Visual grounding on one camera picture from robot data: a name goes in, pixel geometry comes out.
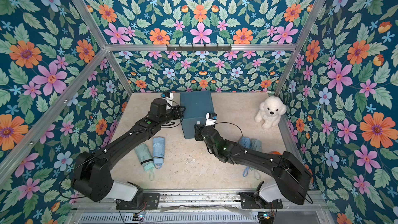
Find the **light blue umbrella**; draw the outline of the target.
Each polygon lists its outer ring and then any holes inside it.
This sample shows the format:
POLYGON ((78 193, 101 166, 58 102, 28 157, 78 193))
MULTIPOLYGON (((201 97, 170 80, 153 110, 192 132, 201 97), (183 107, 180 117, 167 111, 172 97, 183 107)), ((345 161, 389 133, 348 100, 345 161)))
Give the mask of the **light blue umbrella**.
POLYGON ((165 156, 165 138, 156 137, 153 138, 153 163, 156 169, 162 168, 164 164, 164 156, 165 156))
MULTIPOLYGON (((243 146, 244 148, 248 148, 251 149, 251 139, 248 137, 241 137, 241 139, 239 140, 239 145, 243 146)), ((247 177, 248 173, 249 173, 250 167, 246 167, 243 170, 243 177, 247 177)))

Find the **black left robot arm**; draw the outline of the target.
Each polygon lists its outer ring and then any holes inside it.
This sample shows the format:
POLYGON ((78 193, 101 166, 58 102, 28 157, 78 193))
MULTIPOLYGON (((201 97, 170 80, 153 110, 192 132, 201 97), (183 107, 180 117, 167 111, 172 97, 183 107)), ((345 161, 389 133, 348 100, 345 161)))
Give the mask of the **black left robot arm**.
POLYGON ((181 120, 185 107, 171 105, 165 99, 151 102, 148 114, 115 141, 92 153, 83 152, 76 159, 71 187, 94 202, 103 199, 133 201, 140 187, 112 179, 111 170, 138 145, 152 138, 170 121, 181 120))

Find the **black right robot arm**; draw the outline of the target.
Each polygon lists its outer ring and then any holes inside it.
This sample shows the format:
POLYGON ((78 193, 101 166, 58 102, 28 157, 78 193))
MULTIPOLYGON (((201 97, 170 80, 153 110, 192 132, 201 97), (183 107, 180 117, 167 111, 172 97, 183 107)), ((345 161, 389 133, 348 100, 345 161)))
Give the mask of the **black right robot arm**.
POLYGON ((225 140, 212 125, 196 124, 195 139, 203 141, 207 150, 223 163, 253 168, 271 176, 281 195, 290 202, 303 205, 312 175, 309 170, 288 151, 277 155, 246 148, 239 143, 225 140))

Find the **teal drawer cabinet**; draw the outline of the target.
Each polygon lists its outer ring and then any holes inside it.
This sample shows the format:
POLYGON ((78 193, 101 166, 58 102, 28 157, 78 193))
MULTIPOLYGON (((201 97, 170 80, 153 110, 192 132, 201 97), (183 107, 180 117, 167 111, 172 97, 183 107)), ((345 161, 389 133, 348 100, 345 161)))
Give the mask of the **teal drawer cabinet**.
POLYGON ((206 123, 206 115, 214 113, 210 91, 183 92, 180 105, 186 109, 183 114, 182 131, 185 139, 195 138, 195 125, 206 123))

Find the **mint green umbrella left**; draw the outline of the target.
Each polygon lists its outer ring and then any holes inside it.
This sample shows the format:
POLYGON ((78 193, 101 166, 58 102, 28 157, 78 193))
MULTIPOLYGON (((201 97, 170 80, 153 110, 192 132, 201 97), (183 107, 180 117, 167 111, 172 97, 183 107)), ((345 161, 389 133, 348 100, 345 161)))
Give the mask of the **mint green umbrella left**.
POLYGON ((146 144, 140 144, 134 149, 134 151, 144 171, 149 173, 150 181, 153 181, 155 166, 148 146, 146 144))

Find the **mint green umbrella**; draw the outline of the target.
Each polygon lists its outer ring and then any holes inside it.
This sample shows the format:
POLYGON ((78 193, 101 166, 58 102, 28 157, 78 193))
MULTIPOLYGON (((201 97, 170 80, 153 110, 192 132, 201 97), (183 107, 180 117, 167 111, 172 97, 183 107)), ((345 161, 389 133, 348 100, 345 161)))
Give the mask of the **mint green umbrella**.
POLYGON ((155 166, 148 146, 146 144, 140 144, 134 149, 134 151, 144 171, 149 173, 150 181, 153 181, 155 166))
MULTIPOLYGON (((253 149, 253 150, 255 150, 255 151, 259 151, 259 152, 262 152, 262 151, 263 151, 263 149, 262 149, 262 142, 261 142, 260 140, 251 139, 250 141, 251 141, 251 149, 253 149)), ((255 178, 256 180, 260 180, 260 179, 261 179, 261 175, 260 175, 260 173, 259 173, 256 169, 250 168, 250 170, 253 171, 253 173, 254 173, 254 178, 255 178)))

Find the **mint green umbrella right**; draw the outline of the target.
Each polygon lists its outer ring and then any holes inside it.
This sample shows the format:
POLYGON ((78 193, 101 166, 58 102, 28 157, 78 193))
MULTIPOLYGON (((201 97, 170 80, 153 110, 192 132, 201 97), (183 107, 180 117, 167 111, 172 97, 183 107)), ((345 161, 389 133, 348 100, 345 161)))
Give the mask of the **mint green umbrella right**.
MULTIPOLYGON (((262 152, 262 151, 263 151, 263 149, 262 149, 262 142, 261 142, 260 140, 251 139, 250 141, 251 141, 251 149, 253 149, 253 150, 255 150, 255 151, 259 151, 259 152, 262 152)), ((256 169, 250 168, 250 170, 253 171, 253 173, 254 173, 254 178, 255 178, 256 180, 260 180, 260 179, 261 179, 261 175, 260 175, 260 173, 259 173, 256 169)))

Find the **white plush dog toy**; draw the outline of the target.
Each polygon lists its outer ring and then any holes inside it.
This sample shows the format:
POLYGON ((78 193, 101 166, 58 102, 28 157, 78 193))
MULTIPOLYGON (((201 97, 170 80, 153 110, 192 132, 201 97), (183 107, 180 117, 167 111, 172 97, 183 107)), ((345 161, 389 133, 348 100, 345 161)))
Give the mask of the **white plush dog toy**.
POLYGON ((269 96, 259 106, 255 122, 262 122, 263 130, 269 130, 279 124, 282 115, 286 113, 287 106, 276 96, 269 96))

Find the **black wall hook rail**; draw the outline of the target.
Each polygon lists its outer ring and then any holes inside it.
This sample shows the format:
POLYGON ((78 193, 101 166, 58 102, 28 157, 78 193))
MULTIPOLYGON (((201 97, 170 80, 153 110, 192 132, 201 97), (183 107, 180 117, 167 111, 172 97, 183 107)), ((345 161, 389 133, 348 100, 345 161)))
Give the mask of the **black wall hook rail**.
POLYGON ((167 51, 177 52, 197 52, 197 51, 208 51, 208 52, 219 52, 219 51, 232 51, 232 45, 166 45, 167 51))

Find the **aluminium front rail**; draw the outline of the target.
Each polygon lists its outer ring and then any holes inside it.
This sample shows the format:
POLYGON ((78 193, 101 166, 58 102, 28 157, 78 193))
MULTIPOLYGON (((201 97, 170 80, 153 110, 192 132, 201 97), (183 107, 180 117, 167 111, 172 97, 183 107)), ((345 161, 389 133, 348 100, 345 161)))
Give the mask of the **aluminium front rail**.
POLYGON ((147 190, 148 205, 128 209, 120 201, 81 200, 68 224, 333 224, 319 191, 303 205, 285 199, 257 203, 253 190, 147 190))

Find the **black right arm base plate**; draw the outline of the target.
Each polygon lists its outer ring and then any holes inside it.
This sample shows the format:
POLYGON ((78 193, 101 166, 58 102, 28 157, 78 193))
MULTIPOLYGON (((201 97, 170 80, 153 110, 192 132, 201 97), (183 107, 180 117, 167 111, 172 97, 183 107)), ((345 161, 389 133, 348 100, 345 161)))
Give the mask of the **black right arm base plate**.
POLYGON ((254 192, 240 192, 240 203, 242 209, 283 209, 283 203, 281 199, 274 200, 269 203, 260 198, 259 196, 255 196, 254 192))

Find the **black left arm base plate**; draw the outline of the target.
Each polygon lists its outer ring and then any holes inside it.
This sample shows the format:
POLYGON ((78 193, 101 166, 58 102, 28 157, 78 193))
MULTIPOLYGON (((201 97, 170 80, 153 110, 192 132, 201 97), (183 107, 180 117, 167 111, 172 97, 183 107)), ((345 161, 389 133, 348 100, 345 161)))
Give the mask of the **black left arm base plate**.
POLYGON ((116 201, 116 209, 119 211, 135 211, 135 210, 154 210, 158 208, 160 202, 160 194, 158 193, 142 193, 137 194, 132 201, 123 200, 116 201))

